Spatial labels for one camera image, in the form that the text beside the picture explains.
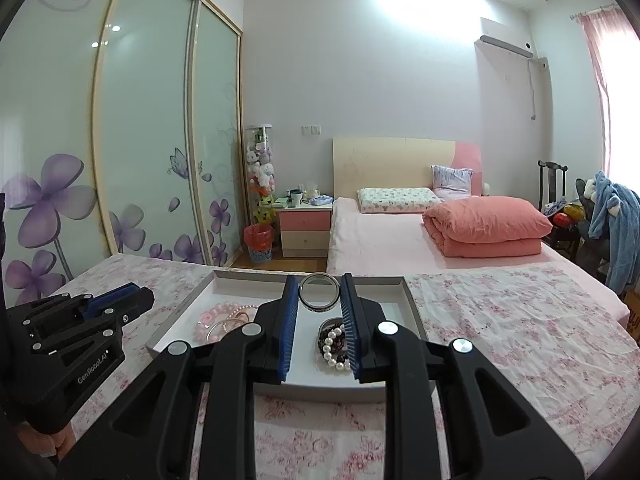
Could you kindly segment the person's left hand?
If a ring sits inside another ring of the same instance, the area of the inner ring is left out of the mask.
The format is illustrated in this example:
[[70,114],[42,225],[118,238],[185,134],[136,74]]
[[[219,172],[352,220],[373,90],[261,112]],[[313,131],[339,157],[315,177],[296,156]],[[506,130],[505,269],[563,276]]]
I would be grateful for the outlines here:
[[72,424],[67,424],[56,434],[40,434],[26,422],[15,426],[14,431],[32,454],[43,457],[55,455],[59,460],[70,452],[76,442]]

